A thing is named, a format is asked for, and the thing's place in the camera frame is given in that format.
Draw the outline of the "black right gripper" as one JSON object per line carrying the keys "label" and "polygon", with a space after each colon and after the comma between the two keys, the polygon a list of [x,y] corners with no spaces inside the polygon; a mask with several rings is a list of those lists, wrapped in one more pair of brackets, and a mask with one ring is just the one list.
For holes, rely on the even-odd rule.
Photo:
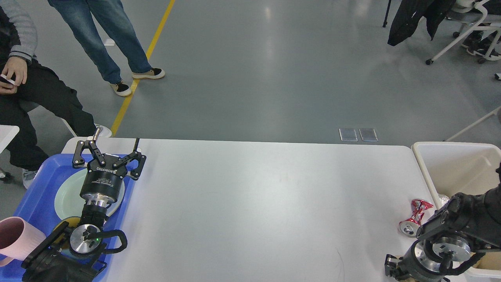
{"label": "black right gripper", "polygon": [[433,248],[424,241],[415,241],[401,260],[393,255],[386,255],[384,270],[387,277],[399,281],[412,278],[417,282],[449,282],[440,273],[442,261],[443,258],[435,254]]}

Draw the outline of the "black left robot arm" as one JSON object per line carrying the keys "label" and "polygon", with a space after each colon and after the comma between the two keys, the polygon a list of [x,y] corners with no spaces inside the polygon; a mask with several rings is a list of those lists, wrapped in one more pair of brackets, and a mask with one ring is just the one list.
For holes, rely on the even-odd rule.
{"label": "black left robot arm", "polygon": [[97,147],[99,130],[79,141],[73,156],[73,168],[83,168],[85,179],[80,189],[84,200],[81,216],[71,227],[63,220],[21,264],[23,282],[91,282],[107,267],[102,256],[127,248],[125,233],[108,229],[109,209],[120,205],[125,178],[138,180],[147,157],[135,139],[130,154],[102,153]]}

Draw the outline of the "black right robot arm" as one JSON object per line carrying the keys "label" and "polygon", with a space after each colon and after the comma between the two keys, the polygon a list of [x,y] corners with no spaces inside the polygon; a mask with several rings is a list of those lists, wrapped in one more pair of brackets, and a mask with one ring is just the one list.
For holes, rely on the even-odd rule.
{"label": "black right robot arm", "polygon": [[500,187],[481,195],[456,193],[416,231],[402,257],[386,255],[387,277],[397,281],[447,282],[500,251]]}

